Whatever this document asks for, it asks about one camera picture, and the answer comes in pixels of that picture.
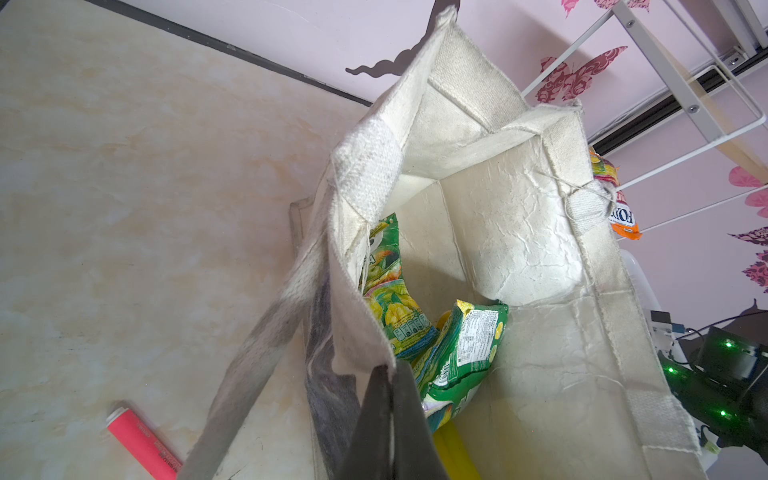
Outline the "green yellow snack bag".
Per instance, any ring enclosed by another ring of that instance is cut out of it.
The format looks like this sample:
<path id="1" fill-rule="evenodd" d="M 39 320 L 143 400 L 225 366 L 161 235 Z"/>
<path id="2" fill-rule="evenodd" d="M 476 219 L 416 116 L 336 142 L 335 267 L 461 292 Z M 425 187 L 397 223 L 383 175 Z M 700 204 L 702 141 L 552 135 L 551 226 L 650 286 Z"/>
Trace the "green yellow snack bag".
<path id="1" fill-rule="evenodd" d="M 382 327 L 394 355 L 415 362 L 438 337 L 405 284 L 397 216 L 381 220 L 369 236 L 363 297 Z"/>
<path id="2" fill-rule="evenodd" d="M 432 432 L 471 401 L 487 377 L 508 322 L 509 307 L 495 302 L 455 302 L 441 318 L 437 341 L 413 367 L 417 390 Z"/>

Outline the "cream canvas grocery bag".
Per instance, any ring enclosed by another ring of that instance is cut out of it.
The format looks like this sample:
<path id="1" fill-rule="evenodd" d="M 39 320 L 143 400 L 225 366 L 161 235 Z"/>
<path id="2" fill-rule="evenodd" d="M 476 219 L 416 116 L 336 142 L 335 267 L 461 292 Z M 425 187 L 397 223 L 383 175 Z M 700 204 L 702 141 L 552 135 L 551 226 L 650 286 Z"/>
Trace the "cream canvas grocery bag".
<path id="1" fill-rule="evenodd" d="M 364 302 L 368 237 L 400 223 L 426 314 L 510 320 L 458 429 L 484 479 L 702 479 L 594 178 L 581 109 L 531 106 L 446 7 L 400 79 L 338 144 L 286 283 L 228 367 L 181 470 L 210 479 L 300 326 L 317 457 L 334 476 L 372 370 L 395 355 Z"/>

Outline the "yellow green banana bunch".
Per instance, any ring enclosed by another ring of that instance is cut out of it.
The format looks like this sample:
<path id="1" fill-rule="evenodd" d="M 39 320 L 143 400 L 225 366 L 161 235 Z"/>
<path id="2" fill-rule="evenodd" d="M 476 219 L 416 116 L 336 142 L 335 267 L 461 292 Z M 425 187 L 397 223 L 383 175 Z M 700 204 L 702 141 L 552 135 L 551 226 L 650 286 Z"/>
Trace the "yellow green banana bunch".
<path id="1" fill-rule="evenodd" d="M 433 434 L 433 441 L 451 480 L 481 479 L 453 421 L 438 428 Z"/>

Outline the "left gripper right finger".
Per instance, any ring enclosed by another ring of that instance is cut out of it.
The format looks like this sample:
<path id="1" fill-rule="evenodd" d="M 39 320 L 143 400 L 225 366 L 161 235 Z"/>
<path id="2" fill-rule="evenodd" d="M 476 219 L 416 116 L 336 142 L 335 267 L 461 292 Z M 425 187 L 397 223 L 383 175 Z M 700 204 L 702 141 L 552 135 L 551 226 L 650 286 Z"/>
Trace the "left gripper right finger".
<path id="1" fill-rule="evenodd" d="M 393 478 L 448 479 L 432 439 L 411 365 L 398 360 L 392 378 Z"/>

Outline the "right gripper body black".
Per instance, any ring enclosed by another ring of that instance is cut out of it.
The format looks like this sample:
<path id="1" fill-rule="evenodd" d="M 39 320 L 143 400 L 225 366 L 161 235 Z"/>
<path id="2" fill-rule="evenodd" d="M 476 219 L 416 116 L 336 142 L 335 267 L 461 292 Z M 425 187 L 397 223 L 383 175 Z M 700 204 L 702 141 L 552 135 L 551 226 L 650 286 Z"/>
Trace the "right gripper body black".
<path id="1" fill-rule="evenodd" d="M 712 327 L 694 359 L 658 358 L 673 395 L 719 446 L 767 445 L 766 345 Z"/>

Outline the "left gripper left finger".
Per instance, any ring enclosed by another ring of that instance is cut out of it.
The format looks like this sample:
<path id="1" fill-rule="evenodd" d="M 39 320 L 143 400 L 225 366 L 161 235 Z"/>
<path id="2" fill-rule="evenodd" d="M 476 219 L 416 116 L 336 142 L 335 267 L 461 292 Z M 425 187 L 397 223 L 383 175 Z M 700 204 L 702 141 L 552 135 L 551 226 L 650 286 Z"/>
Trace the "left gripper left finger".
<path id="1" fill-rule="evenodd" d="M 342 480 L 392 478 L 392 385 L 385 365 L 371 372 L 360 415 L 344 461 Z"/>

